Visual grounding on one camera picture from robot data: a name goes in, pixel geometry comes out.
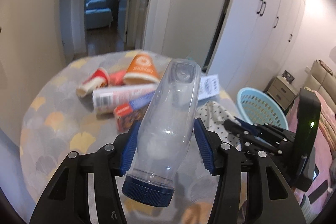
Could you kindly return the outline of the beige padded headboard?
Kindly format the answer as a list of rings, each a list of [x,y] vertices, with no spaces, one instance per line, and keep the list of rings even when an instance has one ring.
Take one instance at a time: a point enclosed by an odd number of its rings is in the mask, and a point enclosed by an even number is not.
[[[331,69],[322,60],[315,60],[303,86],[318,91],[325,100],[328,98],[335,102],[335,75],[330,71]]]

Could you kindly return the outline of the grey bedside table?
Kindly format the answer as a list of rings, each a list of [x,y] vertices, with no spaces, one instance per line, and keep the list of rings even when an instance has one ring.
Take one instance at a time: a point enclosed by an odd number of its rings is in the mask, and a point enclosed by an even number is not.
[[[274,77],[265,92],[280,106],[280,108],[282,108],[282,110],[287,110],[298,95],[297,89],[288,83],[282,76]]]

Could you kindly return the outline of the pink packet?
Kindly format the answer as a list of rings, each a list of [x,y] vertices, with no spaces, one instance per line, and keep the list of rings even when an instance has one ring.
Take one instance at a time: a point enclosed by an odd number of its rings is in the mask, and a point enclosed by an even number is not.
[[[123,77],[126,74],[126,70],[119,70],[109,74],[109,86],[121,86],[123,85]]]

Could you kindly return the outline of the dotted white cloth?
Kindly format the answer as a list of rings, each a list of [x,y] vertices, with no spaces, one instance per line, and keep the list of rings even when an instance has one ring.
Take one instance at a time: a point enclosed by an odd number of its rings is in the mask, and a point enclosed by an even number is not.
[[[239,126],[241,123],[224,106],[215,101],[207,101],[197,108],[196,118],[201,118],[206,129],[217,133],[223,142],[230,143],[241,150],[239,138],[229,133],[223,125],[226,120],[230,120]]]

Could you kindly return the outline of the photo frame on nightstand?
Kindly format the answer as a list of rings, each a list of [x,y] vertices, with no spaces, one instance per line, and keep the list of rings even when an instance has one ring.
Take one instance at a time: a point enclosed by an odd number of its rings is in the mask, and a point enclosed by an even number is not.
[[[281,76],[290,84],[294,81],[294,76],[291,75],[287,70],[285,70]]]

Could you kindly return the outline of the orange paper cup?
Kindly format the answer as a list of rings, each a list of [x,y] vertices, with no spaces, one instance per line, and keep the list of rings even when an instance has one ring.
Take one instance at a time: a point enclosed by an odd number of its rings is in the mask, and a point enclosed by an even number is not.
[[[123,77],[125,85],[157,84],[159,81],[159,74],[153,60],[145,52],[140,52],[133,58]]]

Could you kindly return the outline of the clear plastic bottle blue cap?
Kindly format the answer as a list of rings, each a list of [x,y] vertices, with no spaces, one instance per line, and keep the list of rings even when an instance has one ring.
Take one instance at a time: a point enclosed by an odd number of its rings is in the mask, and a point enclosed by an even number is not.
[[[200,81],[194,61],[173,59],[167,66],[139,127],[135,164],[122,186],[125,196],[155,207],[171,202],[190,145]]]

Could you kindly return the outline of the white wardrobe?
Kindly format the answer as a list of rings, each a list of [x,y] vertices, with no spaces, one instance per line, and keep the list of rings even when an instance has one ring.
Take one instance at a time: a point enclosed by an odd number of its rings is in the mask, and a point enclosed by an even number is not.
[[[230,0],[207,69],[235,98],[243,87],[263,90],[280,73],[298,33],[305,0]]]

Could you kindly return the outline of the red playing card box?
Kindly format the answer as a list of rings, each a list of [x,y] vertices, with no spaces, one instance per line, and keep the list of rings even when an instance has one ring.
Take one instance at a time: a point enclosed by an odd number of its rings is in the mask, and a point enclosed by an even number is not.
[[[113,114],[119,132],[128,131],[134,121],[143,119],[154,94],[155,91],[149,92],[114,109]]]

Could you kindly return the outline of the light blue laundry basket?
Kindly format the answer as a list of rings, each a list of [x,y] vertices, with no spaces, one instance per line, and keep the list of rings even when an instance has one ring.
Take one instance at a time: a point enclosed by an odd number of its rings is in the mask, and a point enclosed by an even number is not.
[[[236,96],[236,106],[249,124],[271,124],[288,130],[285,114],[277,103],[265,93],[250,87],[242,88]]]

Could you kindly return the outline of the white toothpaste box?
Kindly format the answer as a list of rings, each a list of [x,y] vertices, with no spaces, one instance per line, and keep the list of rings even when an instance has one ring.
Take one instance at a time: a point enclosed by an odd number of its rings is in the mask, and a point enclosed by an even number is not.
[[[205,100],[219,95],[220,85],[218,75],[201,76],[198,100]]]

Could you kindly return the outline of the white tube bottle red label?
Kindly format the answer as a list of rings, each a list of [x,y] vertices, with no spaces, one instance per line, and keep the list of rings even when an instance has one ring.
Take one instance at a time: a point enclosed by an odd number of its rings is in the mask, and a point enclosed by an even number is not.
[[[96,89],[92,93],[93,108],[96,113],[111,113],[117,106],[155,91],[157,87],[157,84],[142,84]]]

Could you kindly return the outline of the distant blue bed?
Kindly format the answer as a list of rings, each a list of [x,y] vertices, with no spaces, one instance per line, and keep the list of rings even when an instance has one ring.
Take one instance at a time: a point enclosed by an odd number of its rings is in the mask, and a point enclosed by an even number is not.
[[[113,22],[112,11],[107,7],[106,0],[90,0],[85,6],[86,29],[110,27]]]

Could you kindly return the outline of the fan-pattern tablecloth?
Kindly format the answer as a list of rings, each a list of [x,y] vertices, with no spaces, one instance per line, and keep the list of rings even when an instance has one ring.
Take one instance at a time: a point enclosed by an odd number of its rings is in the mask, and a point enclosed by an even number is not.
[[[136,51],[84,57],[54,76],[39,92],[22,123],[20,158],[29,194],[38,200],[60,163],[71,151],[87,154],[118,135],[113,116],[99,116],[92,98],[79,98],[76,88],[99,67],[110,73],[127,69]],[[207,223],[218,178],[204,168],[195,139],[174,179],[168,207],[159,208],[121,197],[128,223]]]

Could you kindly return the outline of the red paper cup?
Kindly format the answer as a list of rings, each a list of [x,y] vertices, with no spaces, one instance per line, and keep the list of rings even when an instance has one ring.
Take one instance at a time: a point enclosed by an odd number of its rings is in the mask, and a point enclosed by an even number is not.
[[[108,85],[109,74],[104,68],[100,67],[76,88],[76,95],[83,98],[94,90],[107,87]]]

